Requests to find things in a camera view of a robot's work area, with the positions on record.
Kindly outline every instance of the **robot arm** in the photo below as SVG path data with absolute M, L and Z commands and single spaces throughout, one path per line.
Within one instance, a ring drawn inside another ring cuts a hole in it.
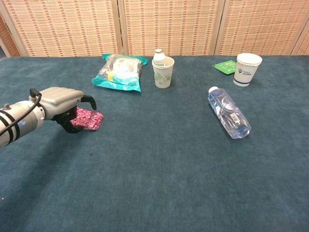
M 94 110 L 97 109 L 93 97 L 64 87 L 51 87 L 40 92 L 31 89 L 29 101 L 3 104 L 0 109 L 0 147 L 39 128 L 44 120 L 56 121 L 69 133 L 80 132 L 83 128 L 76 128 L 70 122 L 76 118 L 76 105 L 80 102 L 89 102 Z

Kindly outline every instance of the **wooden frame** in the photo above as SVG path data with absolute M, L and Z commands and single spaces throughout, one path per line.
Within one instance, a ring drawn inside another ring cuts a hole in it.
M 218 55 L 220 51 L 220 44 L 222 42 L 222 36 L 224 33 L 224 29 L 225 29 L 224 25 L 226 23 L 226 17 L 227 17 L 230 3 L 231 3 L 231 0 L 225 0 L 224 2 L 223 12 L 222 12 L 221 20 L 220 20 L 220 25 L 219 25 L 219 31 L 218 31 L 218 35 L 216 39 L 214 52 L 213 52 L 214 55 Z
M 0 15 L 4 21 L 4 23 L 6 23 L 7 27 L 9 28 L 10 32 L 11 32 L 11 37 L 16 45 L 16 48 L 19 52 L 19 54 L 21 56 L 27 57 L 28 53 L 24 47 L 23 42 L 21 41 L 19 34 L 14 26 L 14 23 L 3 3 L 3 0 L 0 0 Z
M 119 20 L 121 26 L 121 38 L 124 54 L 129 54 L 127 32 L 126 32 L 126 13 L 125 13 L 125 3 L 124 0 L 118 0 L 118 10 L 119 10 Z
M 227 4 L 229 4 L 230 0 L 222 0 L 219 2 L 219 6 L 218 6 L 218 13 L 217 17 L 216 17 L 216 23 L 215 23 L 215 28 L 214 28 L 214 38 L 212 40 L 211 43 L 211 51 L 212 54 L 215 55 L 216 54 L 216 46 L 218 44 L 218 39 L 220 38 L 219 35 L 223 33 L 223 30 L 221 29 L 221 24 L 223 20 L 226 20 L 226 12 L 225 12 L 225 6 Z
M 119 14 L 118 14 L 118 2 L 117 2 L 117 0 L 112 0 L 112 13 L 113 13 L 113 17 L 114 17 L 114 25 L 115 25 L 115 33 L 116 33 L 118 53 L 123 54 L 124 49 L 123 49 L 123 45 L 122 45 L 122 35 L 121 35 L 121 29 L 120 29 L 120 18 L 119 18 Z
M 308 31 L 309 31 L 309 18 L 307 19 L 307 22 L 306 22 L 303 30 L 301 31 L 300 36 L 297 39 L 297 42 L 296 42 L 296 44 L 295 44 L 295 46 L 294 46 L 294 48 L 291 52 L 291 55 L 298 55 L 297 52 L 298 52 L 300 46 L 302 45 L 302 42 L 303 42 Z

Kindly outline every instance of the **black cable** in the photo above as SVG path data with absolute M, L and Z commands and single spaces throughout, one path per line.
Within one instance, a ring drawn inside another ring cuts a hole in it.
M 38 96 L 38 98 L 35 100 L 34 104 L 26 112 L 24 112 L 14 122 L 12 122 L 10 125 L 8 125 L 6 128 L 4 128 L 2 131 L 0 131 L 0 136 L 2 136 L 5 132 L 8 131 L 8 129 L 15 126 L 20 120 L 24 119 L 28 114 L 30 114 L 33 111 L 33 109 L 39 104 L 41 97 L 42 97 L 42 94 L 38 92 L 37 96 Z

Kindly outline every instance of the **clear plastic bottle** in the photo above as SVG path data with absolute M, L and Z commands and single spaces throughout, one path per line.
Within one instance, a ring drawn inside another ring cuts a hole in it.
M 240 109 L 223 88 L 211 87 L 208 101 L 227 133 L 233 139 L 241 139 L 250 133 L 251 126 Z
M 157 66 L 165 66 L 165 54 L 161 48 L 157 48 L 154 54 L 154 64 Z

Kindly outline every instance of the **teal snack bag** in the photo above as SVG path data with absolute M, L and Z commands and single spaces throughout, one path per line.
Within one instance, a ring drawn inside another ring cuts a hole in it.
M 106 64 L 92 84 L 118 90 L 135 90 L 140 92 L 140 71 L 148 60 L 143 57 L 120 54 L 103 54 Z

